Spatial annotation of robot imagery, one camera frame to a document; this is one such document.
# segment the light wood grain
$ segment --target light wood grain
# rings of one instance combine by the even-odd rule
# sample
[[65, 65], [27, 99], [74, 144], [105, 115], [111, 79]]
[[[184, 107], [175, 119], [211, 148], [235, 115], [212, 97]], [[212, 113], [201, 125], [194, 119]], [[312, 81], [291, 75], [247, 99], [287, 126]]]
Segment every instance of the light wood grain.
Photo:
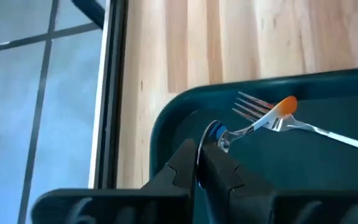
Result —
[[149, 179], [162, 108], [196, 86], [358, 67], [358, 0], [129, 0], [118, 187]]

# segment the teal tray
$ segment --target teal tray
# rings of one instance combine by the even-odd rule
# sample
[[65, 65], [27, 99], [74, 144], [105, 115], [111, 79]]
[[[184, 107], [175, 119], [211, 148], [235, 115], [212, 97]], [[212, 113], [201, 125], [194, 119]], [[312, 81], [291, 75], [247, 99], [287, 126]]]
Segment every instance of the teal tray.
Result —
[[[209, 122], [236, 130], [250, 123], [231, 111], [238, 91], [271, 103], [298, 98], [295, 118], [358, 139], [358, 69], [204, 86], [164, 107], [151, 137], [150, 177], [187, 138], [199, 142]], [[358, 190], [358, 149], [302, 130], [260, 129], [235, 141], [229, 154], [285, 190]], [[206, 220], [196, 186], [195, 219]]]

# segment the wooden surface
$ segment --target wooden surface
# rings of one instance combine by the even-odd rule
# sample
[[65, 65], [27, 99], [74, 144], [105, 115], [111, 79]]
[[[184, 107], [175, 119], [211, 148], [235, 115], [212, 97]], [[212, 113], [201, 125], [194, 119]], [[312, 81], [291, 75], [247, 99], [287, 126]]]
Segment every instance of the wooden surface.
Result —
[[129, 0], [118, 187], [149, 179], [161, 109], [190, 88], [358, 67], [358, 0]]

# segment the orange tip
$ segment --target orange tip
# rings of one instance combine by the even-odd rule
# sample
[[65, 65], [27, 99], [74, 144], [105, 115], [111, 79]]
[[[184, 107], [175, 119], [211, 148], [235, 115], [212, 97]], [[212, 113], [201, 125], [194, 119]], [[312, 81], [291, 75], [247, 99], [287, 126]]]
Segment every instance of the orange tip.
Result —
[[284, 116], [287, 114], [292, 114], [296, 111], [298, 106], [298, 101], [295, 96], [289, 96], [278, 103], [278, 115]]

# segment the fork handle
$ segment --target fork handle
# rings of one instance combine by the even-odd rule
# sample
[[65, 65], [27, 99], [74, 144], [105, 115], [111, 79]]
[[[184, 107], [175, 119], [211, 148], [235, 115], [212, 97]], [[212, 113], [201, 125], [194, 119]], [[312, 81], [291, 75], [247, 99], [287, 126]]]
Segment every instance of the fork handle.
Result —
[[349, 137], [346, 137], [346, 136], [343, 136], [343, 135], [340, 135], [340, 134], [336, 134], [336, 133], [331, 132], [331, 131], [326, 131], [324, 129], [317, 128], [317, 127], [315, 127], [313, 125], [306, 124], [306, 123], [303, 123], [301, 121], [297, 121], [293, 125], [293, 128], [299, 128], [299, 129], [304, 129], [304, 130], [307, 130], [307, 131], [316, 132], [318, 134], [322, 134], [324, 136], [327, 136], [329, 138], [344, 142], [344, 143], [349, 144], [351, 146], [358, 147], [358, 140], [356, 140], [356, 139], [352, 139], [352, 138], [349, 138]]

